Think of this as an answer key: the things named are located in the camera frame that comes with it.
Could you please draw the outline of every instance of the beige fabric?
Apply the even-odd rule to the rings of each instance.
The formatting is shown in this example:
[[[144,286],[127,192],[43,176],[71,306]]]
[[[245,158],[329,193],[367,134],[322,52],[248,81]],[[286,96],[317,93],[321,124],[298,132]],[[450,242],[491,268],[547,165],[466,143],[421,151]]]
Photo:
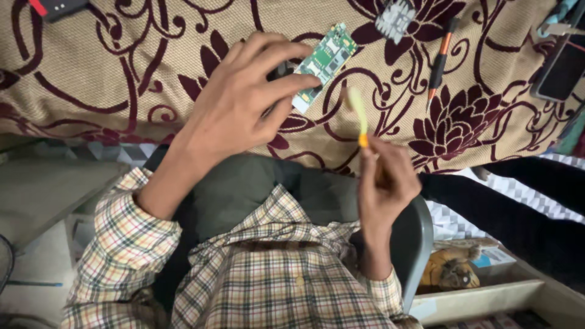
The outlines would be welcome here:
[[[528,92],[529,80],[553,47],[551,40],[538,39],[534,28],[552,9],[554,0],[488,0],[485,7],[477,0],[412,0],[419,16],[398,46],[372,29],[373,18],[380,10],[378,2],[167,0],[151,5],[134,0],[129,7],[116,9],[114,1],[102,0],[92,1],[92,11],[41,27],[26,1],[2,1],[0,24],[6,32],[0,35],[0,68],[4,69],[0,80],[0,132],[103,142],[169,142],[188,118],[197,88],[205,83],[206,72],[222,57],[226,45],[258,28],[316,44],[319,35],[338,22],[347,25],[363,50],[328,86],[329,97],[326,93],[320,96],[305,116],[294,111],[275,141],[252,152],[344,174],[358,170],[357,118],[344,105],[335,108],[342,84],[359,88],[365,96],[370,131],[378,135],[381,131],[393,133],[381,136],[410,146],[416,168],[429,172],[541,153],[561,132],[569,118],[567,110],[576,108],[575,97],[565,104],[554,104],[534,99]],[[164,3],[167,14],[160,7]],[[122,14],[139,13],[143,6],[145,11],[137,18]],[[440,25],[453,15],[460,17],[461,23],[451,41],[446,74],[433,104],[435,111],[427,113],[429,66],[441,43]],[[13,29],[11,21],[17,19]],[[33,35],[40,32],[42,44],[35,46]],[[20,51],[19,33],[23,39]],[[406,47],[408,39],[412,45]],[[115,50],[115,43],[120,50]],[[167,46],[161,53],[162,43]],[[38,65],[34,64],[35,54]],[[152,76],[146,74],[145,78],[149,65]],[[32,69],[23,73],[27,66]],[[2,88],[14,78],[12,75],[18,81]],[[54,88],[47,88],[43,79]],[[448,104],[456,103],[453,99],[458,93],[466,93],[469,100],[477,88],[485,102],[503,94],[501,103],[482,111],[480,104],[464,101],[459,109],[447,110]],[[585,94],[585,85],[577,91]],[[443,106],[439,102],[442,95]],[[378,109],[392,103],[395,105],[391,109]],[[91,107],[84,109],[83,104]],[[118,104],[117,112],[108,114],[105,110]],[[473,115],[462,115],[466,108],[474,111]],[[488,120],[487,113],[495,110],[501,119],[492,113]],[[337,112],[329,117],[332,111]],[[435,123],[433,113],[437,114]],[[417,120],[424,122],[425,118],[432,129],[417,134]],[[450,120],[450,129],[440,130],[441,122],[448,124],[446,119]],[[448,145],[457,138],[457,124],[475,132],[465,147],[461,144],[455,148],[457,141]],[[417,139],[426,142],[413,143]]]

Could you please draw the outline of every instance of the shirt sleeve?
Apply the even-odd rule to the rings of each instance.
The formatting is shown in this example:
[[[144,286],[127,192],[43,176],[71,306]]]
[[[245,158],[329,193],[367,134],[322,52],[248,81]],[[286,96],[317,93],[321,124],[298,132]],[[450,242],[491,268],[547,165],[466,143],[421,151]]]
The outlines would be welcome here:
[[[392,268],[390,276],[382,281],[369,280],[359,272],[357,280],[366,288],[367,293],[380,311],[389,317],[396,327],[422,329],[421,323],[415,317],[404,314],[402,287],[394,268]]]
[[[132,170],[99,202],[95,238],[78,264],[61,327],[157,327],[164,320],[149,287],[175,250],[181,228],[134,202],[150,175]]]

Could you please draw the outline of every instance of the plaid shirt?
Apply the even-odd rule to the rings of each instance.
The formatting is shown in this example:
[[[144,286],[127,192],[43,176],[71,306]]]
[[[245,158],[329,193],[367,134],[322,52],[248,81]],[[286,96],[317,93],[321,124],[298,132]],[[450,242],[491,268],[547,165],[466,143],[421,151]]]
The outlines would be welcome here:
[[[134,203],[149,175],[133,170],[98,205],[96,237],[80,260],[62,327],[422,328],[402,313],[394,272],[371,281],[356,271],[348,239],[359,223],[312,225],[282,186],[233,230],[191,251],[169,323],[149,286],[181,228]]]

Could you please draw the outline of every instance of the green circuit board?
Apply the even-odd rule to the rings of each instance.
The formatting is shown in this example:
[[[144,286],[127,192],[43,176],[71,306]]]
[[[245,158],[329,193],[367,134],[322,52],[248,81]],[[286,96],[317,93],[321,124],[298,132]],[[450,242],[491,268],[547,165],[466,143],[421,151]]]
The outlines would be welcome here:
[[[305,113],[313,100],[319,97],[324,86],[350,59],[356,49],[356,42],[347,34],[344,23],[331,27],[313,53],[294,71],[297,74],[313,74],[321,80],[321,85],[301,90],[292,99],[293,106],[301,113]]]

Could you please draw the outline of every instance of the mobile phone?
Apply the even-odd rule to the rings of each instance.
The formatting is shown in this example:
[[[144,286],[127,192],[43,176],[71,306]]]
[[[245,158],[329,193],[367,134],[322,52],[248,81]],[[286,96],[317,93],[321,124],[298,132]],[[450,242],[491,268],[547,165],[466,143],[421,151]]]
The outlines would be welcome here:
[[[569,24],[585,30],[585,1],[575,9]],[[585,73],[585,36],[564,35],[546,60],[530,94],[551,101],[565,101]]]

